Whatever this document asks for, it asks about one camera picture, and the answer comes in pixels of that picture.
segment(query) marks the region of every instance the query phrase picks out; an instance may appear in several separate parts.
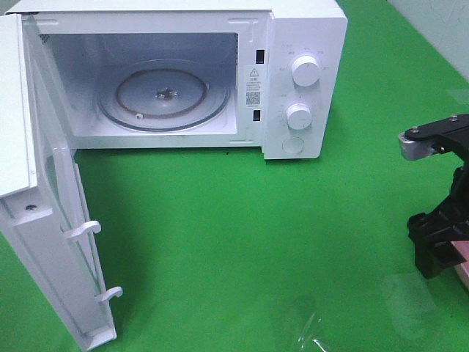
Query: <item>timer knob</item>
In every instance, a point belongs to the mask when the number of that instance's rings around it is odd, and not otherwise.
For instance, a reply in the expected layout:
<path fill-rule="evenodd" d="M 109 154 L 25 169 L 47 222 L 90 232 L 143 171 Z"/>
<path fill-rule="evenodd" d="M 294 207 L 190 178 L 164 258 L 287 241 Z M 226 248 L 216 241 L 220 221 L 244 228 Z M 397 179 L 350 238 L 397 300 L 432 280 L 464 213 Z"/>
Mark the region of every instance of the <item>timer knob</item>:
<path fill-rule="evenodd" d="M 291 105 L 286 111 L 286 116 L 288 126 L 293 130 L 303 130 L 313 121 L 309 107 L 301 103 Z"/>
<path fill-rule="evenodd" d="M 298 57 L 292 64 L 293 81 L 302 87 L 309 87 L 320 79 L 321 68 L 319 62 L 312 56 Z"/>

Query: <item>microwave oven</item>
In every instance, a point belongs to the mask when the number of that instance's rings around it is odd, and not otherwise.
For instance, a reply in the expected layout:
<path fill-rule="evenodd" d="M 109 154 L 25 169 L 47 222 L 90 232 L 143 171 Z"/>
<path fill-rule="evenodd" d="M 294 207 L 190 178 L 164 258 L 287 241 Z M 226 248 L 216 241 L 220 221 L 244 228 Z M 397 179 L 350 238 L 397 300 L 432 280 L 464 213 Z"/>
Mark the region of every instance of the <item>microwave oven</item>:
<path fill-rule="evenodd" d="M 23 0 L 0 17 L 0 231 L 83 350 L 116 337 L 122 288 L 74 152 L 316 158 L 346 28 L 334 0 Z"/>

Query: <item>microwave door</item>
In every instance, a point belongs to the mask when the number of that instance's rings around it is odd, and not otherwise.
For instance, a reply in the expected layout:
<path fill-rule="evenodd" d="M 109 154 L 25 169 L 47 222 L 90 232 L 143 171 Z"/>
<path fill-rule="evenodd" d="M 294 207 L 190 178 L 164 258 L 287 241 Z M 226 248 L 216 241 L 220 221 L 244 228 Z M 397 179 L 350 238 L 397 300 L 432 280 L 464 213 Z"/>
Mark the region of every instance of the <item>microwave door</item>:
<path fill-rule="evenodd" d="M 0 232 L 82 350 L 116 337 L 78 167 L 32 17 L 0 17 Z"/>

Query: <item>green surface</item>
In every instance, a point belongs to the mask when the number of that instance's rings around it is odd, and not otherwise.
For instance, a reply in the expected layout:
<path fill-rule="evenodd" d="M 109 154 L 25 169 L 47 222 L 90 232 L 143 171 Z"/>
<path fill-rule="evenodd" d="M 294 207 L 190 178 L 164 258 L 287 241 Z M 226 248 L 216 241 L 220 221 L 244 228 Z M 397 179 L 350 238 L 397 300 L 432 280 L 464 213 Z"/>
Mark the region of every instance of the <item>green surface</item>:
<path fill-rule="evenodd" d="M 313 312 L 308 332 L 332 351 L 469 351 L 467 291 L 451 270 L 420 278 L 405 226 L 459 161 L 410 163 L 396 139 L 468 112 L 446 91 L 468 84 L 390 4 L 340 2 L 350 22 L 319 159 L 79 153 L 106 284 L 124 288 L 118 338 L 97 352 L 299 351 Z M 77 351 L 3 238 L 0 258 L 0 350 Z"/>

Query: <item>microwave top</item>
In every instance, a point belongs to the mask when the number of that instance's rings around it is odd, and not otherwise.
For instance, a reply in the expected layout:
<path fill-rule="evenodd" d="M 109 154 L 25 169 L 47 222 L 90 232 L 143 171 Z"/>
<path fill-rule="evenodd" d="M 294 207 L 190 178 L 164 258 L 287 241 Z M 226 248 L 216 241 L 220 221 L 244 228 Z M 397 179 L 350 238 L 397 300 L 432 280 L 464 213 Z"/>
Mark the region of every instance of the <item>microwave top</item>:
<path fill-rule="evenodd" d="M 21 0 L 7 13 L 116 11 L 272 11 L 280 18 L 342 17 L 334 0 Z"/>

